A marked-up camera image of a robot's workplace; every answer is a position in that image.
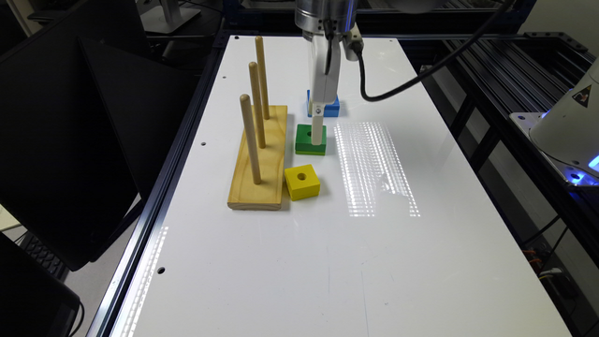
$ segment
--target wooden peg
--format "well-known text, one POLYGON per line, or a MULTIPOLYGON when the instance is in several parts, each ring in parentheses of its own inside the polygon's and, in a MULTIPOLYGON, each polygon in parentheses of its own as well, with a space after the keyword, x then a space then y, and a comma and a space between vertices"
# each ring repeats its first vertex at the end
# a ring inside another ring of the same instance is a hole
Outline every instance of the wooden peg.
POLYGON ((250 157, 252 167, 252 177, 255 184, 262 183, 260 178, 260 162, 258 161, 258 149, 256 147, 256 134, 254 133, 254 116, 252 115, 252 103, 250 96, 243 94, 240 96, 241 114, 243 115, 243 127, 245 127, 245 140, 247 142, 247 152, 250 157))
POLYGON ((258 65, 250 62, 250 82, 252 83, 252 99, 254 100, 254 113, 256 114, 256 133, 258 134, 258 147, 266 148, 264 136, 264 122, 262 121, 262 105, 260 104, 260 84, 258 80, 258 65))
POLYGON ((269 89, 266 84, 266 62, 264 60, 264 41, 262 37, 256 37, 256 56, 258 59, 260 93, 262 95, 262 114, 264 115, 264 119, 268 120, 270 118, 269 89))

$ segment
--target wooden board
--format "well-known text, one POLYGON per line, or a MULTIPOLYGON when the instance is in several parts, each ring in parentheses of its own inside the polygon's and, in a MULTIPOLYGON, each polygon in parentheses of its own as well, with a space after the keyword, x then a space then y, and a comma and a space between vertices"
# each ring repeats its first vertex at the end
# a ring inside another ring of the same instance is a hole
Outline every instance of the wooden board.
POLYGON ((227 205, 229 208, 255 211, 281 209, 286 130, 287 106, 270 106, 270 119, 264 121, 266 148, 258 148, 261 184, 254 184, 252 180, 245 131, 243 132, 235 173, 228 194, 227 205))

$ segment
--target computer monitor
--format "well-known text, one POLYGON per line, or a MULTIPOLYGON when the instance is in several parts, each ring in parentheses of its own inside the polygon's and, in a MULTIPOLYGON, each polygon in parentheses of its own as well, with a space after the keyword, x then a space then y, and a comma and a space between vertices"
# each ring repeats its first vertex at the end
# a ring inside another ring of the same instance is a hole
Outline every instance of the computer monitor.
POLYGON ((193 93, 150 55, 133 0, 87 0, 0 56, 0 204, 72 271, 149 196, 193 93))
POLYGON ((0 233, 0 333, 66 337, 79 297, 0 233))

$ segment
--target white table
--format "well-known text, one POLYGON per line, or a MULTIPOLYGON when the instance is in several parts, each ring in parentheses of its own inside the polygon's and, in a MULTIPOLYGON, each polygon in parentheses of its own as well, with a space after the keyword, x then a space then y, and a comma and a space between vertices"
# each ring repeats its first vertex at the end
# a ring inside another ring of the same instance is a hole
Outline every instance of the white table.
MULTIPOLYGON (((226 206, 256 59, 252 37, 231 38, 124 335, 570 335, 422 85, 367 103, 343 59, 327 155, 295 155, 309 45, 265 48, 270 103, 289 108, 285 167, 312 164, 320 196, 226 206)), ((371 95, 415 76, 395 39, 366 39, 364 59, 371 95)))

